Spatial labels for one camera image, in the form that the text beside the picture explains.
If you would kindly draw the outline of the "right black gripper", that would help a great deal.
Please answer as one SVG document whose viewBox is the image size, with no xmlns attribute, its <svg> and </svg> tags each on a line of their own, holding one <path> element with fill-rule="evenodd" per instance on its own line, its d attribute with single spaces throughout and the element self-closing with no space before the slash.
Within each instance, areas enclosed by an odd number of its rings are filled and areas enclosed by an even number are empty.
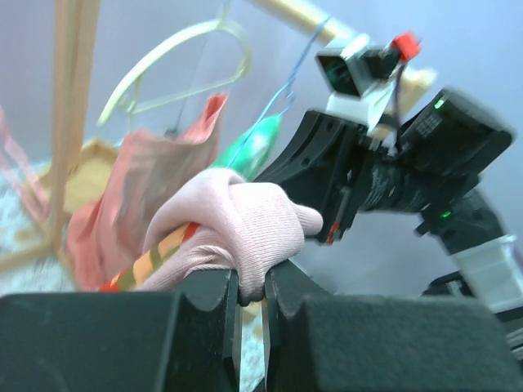
<svg viewBox="0 0 523 392">
<path fill-rule="evenodd" d="M 385 156 L 387 147 L 369 136 L 365 126 L 312 109 L 255 181 L 277 184 L 296 204 L 318 211 L 323 228 L 306 238 L 331 245 L 354 220 L 357 207 L 350 205 L 350 198 L 365 159 Z"/>
</svg>

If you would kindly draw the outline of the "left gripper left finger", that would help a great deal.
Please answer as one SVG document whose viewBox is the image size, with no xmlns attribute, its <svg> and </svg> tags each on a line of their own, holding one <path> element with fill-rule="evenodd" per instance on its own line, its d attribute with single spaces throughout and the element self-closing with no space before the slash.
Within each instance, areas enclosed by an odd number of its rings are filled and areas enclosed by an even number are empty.
<svg viewBox="0 0 523 392">
<path fill-rule="evenodd" d="M 1 299 L 4 391 L 235 391 L 233 272 L 165 292 Z"/>
</svg>

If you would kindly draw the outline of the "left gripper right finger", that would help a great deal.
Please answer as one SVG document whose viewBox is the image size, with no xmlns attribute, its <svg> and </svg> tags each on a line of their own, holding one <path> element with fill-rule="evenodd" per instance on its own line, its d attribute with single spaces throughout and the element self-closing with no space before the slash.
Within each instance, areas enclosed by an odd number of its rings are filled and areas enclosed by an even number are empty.
<svg viewBox="0 0 523 392">
<path fill-rule="evenodd" d="M 265 281 L 269 391 L 519 391 L 500 322 L 451 296 L 341 296 L 291 262 Z"/>
</svg>

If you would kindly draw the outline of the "dusty pink t shirt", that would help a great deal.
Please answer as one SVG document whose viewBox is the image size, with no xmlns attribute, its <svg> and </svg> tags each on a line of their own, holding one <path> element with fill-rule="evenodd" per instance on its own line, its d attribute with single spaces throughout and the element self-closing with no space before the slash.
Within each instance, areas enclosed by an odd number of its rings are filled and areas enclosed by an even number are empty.
<svg viewBox="0 0 523 392">
<path fill-rule="evenodd" d="M 298 254 L 323 226 L 276 184 L 247 182 L 230 169 L 202 171 L 156 212 L 144 255 L 102 286 L 106 292 L 174 287 L 200 270 L 236 270 L 240 302 L 260 301 L 270 268 Z"/>
</svg>

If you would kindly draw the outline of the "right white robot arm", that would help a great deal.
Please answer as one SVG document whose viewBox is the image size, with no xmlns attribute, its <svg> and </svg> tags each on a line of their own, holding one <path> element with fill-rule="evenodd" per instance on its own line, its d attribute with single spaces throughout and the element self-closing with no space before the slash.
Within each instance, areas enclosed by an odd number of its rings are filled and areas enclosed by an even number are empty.
<svg viewBox="0 0 523 392">
<path fill-rule="evenodd" d="M 512 132 L 493 112 L 446 87 L 400 126 L 394 155 L 365 126 L 310 110 L 257 180 L 317 210 L 320 243 L 339 240 L 358 212 L 420 215 L 417 234 L 437 237 L 472 295 L 499 314 L 521 307 L 522 272 L 515 239 L 478 184 L 511 143 Z"/>
</svg>

